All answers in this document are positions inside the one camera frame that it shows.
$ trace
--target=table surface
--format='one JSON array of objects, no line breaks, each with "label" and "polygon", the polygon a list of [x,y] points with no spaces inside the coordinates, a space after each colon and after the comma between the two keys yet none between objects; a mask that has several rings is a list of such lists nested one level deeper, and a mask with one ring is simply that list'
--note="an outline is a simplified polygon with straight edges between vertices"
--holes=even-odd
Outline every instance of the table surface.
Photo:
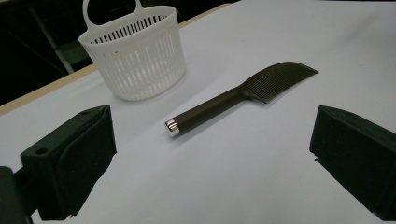
[{"label": "table surface", "polygon": [[[1,116],[0,163],[17,171],[30,145],[78,112],[110,105],[118,154],[63,223],[382,223],[314,161],[309,142],[319,105],[396,133],[395,11],[384,2],[223,7],[180,29],[187,71],[157,97],[118,99],[92,69]],[[286,61],[319,74],[268,105],[246,101],[167,135],[166,120]]]}]

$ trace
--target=basket handle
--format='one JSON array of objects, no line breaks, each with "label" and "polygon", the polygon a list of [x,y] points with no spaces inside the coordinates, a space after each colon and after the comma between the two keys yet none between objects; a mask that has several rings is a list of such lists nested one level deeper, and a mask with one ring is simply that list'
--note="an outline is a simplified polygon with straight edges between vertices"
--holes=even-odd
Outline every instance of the basket handle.
[{"label": "basket handle", "polygon": [[[136,8],[134,9],[134,12],[138,12],[141,10],[144,10],[142,7],[142,4],[140,3],[140,0],[134,0],[136,2]],[[90,0],[84,0],[82,3],[82,15],[84,16],[84,21],[87,24],[88,29],[95,29],[97,27],[100,27],[100,25],[96,25],[93,23],[90,18],[88,17],[88,4]]]}]

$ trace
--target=wooden edge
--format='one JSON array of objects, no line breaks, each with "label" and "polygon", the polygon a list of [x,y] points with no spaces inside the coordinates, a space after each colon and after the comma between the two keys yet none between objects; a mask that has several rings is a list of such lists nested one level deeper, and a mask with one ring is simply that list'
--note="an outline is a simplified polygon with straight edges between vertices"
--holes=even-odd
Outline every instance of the wooden edge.
[{"label": "wooden edge", "polygon": [[[208,15],[210,13],[212,13],[212,12],[214,12],[216,10],[219,10],[220,8],[227,7],[230,4],[223,4],[223,5],[219,5],[218,7],[214,7],[214,8],[212,8],[212,9],[210,9],[210,10],[208,10],[208,11],[202,13],[202,14],[199,14],[198,16],[195,16],[193,18],[190,18],[190,19],[188,19],[186,21],[181,22],[179,24],[179,27],[182,28],[182,27],[184,27],[186,25],[189,25],[192,22],[197,21],[197,20],[201,19],[202,17],[204,17],[204,16],[206,16],[206,15]],[[38,98],[40,98],[40,97],[42,97],[42,96],[44,96],[44,95],[46,95],[46,94],[48,94],[48,93],[50,93],[52,91],[56,91],[57,89],[65,86],[65,85],[67,85],[67,84],[69,84],[69,83],[71,83],[71,82],[73,82],[73,81],[75,81],[75,80],[77,80],[77,79],[79,79],[81,77],[85,77],[88,74],[90,74],[90,73],[92,73],[92,72],[94,72],[96,70],[97,70],[96,65],[95,64],[91,64],[91,65],[89,65],[87,67],[84,67],[84,68],[78,70],[75,73],[72,73],[70,75],[67,75],[66,77],[62,77],[62,78],[60,78],[60,79],[58,79],[58,80],[56,80],[54,82],[51,82],[50,84],[48,84],[48,85],[46,85],[44,87],[41,87],[40,89],[37,89],[37,90],[32,91],[32,92],[29,92],[26,95],[23,95],[22,97],[20,97],[18,99],[15,99],[15,100],[13,100],[11,102],[8,102],[8,103],[6,103],[4,105],[1,105],[0,106],[0,116],[3,116],[6,113],[8,113],[8,112],[10,112],[10,111],[12,111],[12,110],[14,110],[16,108],[19,108],[19,107],[21,107],[23,105],[26,105],[26,104],[32,102],[33,100],[36,100],[36,99],[38,99]]]}]

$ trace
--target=comb teeth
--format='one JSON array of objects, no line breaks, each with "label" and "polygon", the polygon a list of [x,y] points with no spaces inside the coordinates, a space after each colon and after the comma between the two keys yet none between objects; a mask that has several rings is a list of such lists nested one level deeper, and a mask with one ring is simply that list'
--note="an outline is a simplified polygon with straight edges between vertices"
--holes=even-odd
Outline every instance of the comb teeth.
[{"label": "comb teeth", "polygon": [[268,103],[282,91],[287,90],[298,82],[313,76],[318,71],[307,66],[285,64],[266,71],[257,78],[247,80],[247,87],[253,91],[264,103]]}]

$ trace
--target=basket slots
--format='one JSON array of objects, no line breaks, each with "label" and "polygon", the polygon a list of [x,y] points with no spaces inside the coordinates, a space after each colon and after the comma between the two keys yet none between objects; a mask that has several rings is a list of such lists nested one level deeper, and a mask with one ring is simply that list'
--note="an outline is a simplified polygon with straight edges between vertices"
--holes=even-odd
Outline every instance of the basket slots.
[{"label": "basket slots", "polygon": [[141,100],[167,90],[180,79],[184,60],[177,41],[177,34],[164,33],[146,44],[126,46],[109,57],[99,54],[95,58],[106,63],[99,69],[116,95]]},{"label": "basket slots", "polygon": [[91,41],[91,44],[100,44],[100,43],[106,43],[112,40],[120,39],[128,35],[135,34],[143,29],[146,29],[150,27],[151,25],[165,19],[167,15],[158,15],[158,16],[151,16],[147,17],[143,20],[136,21],[132,24],[126,25],[118,30],[115,30],[109,34],[100,36],[93,41]]}]

